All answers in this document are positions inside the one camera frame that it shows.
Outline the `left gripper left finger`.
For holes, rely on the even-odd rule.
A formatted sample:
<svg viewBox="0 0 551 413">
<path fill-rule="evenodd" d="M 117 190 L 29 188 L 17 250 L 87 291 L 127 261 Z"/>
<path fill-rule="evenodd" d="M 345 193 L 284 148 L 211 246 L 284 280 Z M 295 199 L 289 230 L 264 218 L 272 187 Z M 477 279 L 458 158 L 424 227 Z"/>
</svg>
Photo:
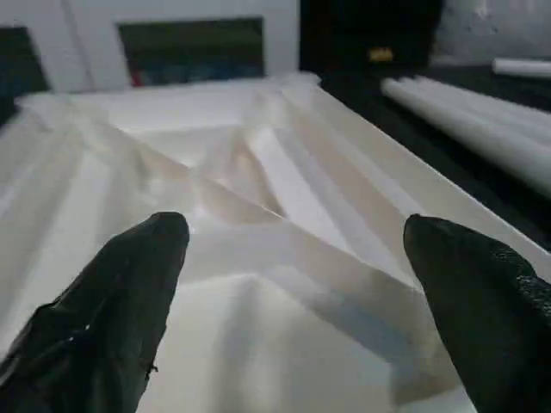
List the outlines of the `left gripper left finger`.
<svg viewBox="0 0 551 413">
<path fill-rule="evenodd" d="M 189 225 L 177 212 L 112 237 L 10 345 L 2 411 L 136 411 L 156 371 L 188 245 Z"/>
</svg>

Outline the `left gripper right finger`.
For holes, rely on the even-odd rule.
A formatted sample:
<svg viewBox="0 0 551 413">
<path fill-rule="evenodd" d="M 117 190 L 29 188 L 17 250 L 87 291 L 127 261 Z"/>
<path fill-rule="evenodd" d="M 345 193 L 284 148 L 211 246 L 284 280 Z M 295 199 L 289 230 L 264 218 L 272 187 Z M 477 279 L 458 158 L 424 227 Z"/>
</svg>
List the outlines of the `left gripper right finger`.
<svg viewBox="0 0 551 413">
<path fill-rule="evenodd" d="M 466 394 L 479 412 L 550 410 L 550 285 L 513 248 L 418 214 L 406 256 Z"/>
</svg>

